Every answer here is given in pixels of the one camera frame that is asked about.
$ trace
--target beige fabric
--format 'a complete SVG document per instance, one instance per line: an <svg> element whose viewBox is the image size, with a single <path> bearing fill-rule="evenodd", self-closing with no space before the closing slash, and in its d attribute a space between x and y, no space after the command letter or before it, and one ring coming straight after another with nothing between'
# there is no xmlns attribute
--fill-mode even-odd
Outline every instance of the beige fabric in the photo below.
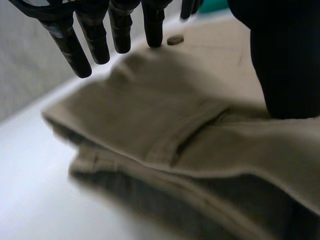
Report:
<svg viewBox="0 0 320 240"><path fill-rule="evenodd" d="M184 44L135 52L107 80L49 107L54 130L80 145L70 170L122 171L173 195L179 184L191 205L244 240L281 238L186 177L252 174L319 215L319 120L269 118L248 44L234 19L189 29Z"/></svg>

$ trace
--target black object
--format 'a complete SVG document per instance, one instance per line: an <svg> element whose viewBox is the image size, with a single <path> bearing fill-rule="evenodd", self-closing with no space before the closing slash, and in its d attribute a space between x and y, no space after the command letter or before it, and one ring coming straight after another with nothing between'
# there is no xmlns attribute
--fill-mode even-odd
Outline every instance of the black object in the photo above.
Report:
<svg viewBox="0 0 320 240"><path fill-rule="evenodd" d="M139 4L140 0L110 0L109 2L114 48L119 54L125 54L131 49L132 19L130 14Z"/></svg>
<svg viewBox="0 0 320 240"><path fill-rule="evenodd" d="M320 115L320 1L228 0L251 29L251 59L277 119Z"/></svg>
<svg viewBox="0 0 320 240"><path fill-rule="evenodd" d="M165 8L171 2L172 0L142 0L144 31L151 48L158 48L162 44Z"/></svg>
<svg viewBox="0 0 320 240"><path fill-rule="evenodd" d="M103 24L108 6L107 0L82 0L75 10L93 60L97 64L106 64L110 60L107 33Z"/></svg>
<svg viewBox="0 0 320 240"><path fill-rule="evenodd" d="M40 22L49 31L74 73L79 78L89 77L92 73L91 66L72 27L73 16Z"/></svg>

